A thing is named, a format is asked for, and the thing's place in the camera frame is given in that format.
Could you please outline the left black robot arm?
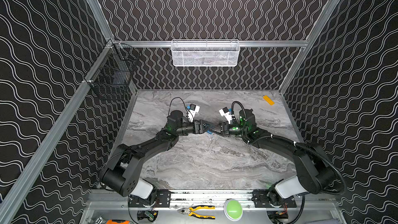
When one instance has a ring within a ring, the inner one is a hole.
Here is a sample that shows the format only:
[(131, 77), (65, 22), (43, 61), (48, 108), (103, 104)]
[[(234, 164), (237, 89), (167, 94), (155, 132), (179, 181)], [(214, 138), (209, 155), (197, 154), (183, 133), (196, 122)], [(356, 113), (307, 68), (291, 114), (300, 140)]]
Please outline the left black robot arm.
[(206, 120), (190, 122), (181, 111), (172, 111), (154, 138), (138, 145), (117, 146), (102, 169), (100, 182), (123, 197), (151, 198), (154, 186), (140, 178), (144, 163), (173, 148), (180, 136), (203, 134), (212, 126), (213, 123)]

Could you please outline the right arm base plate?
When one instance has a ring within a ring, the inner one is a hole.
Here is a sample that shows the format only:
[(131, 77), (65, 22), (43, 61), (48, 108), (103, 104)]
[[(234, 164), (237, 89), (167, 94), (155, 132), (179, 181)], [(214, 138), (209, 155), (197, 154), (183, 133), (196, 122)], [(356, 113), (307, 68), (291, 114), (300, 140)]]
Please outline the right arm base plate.
[(254, 190), (252, 192), (252, 202), (255, 208), (296, 208), (297, 204), (293, 196), (282, 198), (277, 192), (269, 190)]

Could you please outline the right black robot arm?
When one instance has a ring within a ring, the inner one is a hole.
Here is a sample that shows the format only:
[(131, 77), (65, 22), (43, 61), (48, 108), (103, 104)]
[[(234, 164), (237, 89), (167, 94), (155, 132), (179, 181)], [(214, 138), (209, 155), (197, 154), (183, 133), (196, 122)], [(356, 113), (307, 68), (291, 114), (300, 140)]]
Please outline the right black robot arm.
[(234, 101), (231, 108), (225, 107), (220, 113), (226, 121), (212, 126), (210, 132), (241, 138), (250, 146), (272, 151), (294, 163), (296, 175), (282, 179), (268, 189), (266, 199), (269, 204), (280, 206), (294, 195), (341, 196), (347, 191), (342, 173), (320, 146), (296, 142), (260, 128), (253, 110), (244, 108), (239, 101)]

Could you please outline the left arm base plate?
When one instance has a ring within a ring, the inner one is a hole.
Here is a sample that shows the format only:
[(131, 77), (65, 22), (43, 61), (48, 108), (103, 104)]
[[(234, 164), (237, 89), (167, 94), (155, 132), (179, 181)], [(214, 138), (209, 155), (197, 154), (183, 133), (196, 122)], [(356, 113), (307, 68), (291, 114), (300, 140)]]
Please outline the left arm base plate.
[(128, 199), (128, 207), (132, 208), (156, 208), (156, 207), (170, 207), (171, 192), (167, 189), (153, 189), (150, 195), (146, 198), (130, 195)]

